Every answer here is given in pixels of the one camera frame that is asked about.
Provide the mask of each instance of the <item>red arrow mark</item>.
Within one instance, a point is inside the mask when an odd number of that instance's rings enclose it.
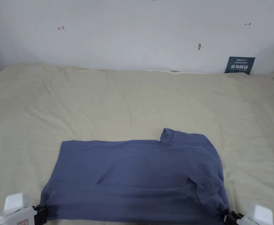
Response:
[[[61,30],[62,28],[63,28],[63,30],[65,31],[64,25],[62,25],[62,27],[58,27],[58,30]]]

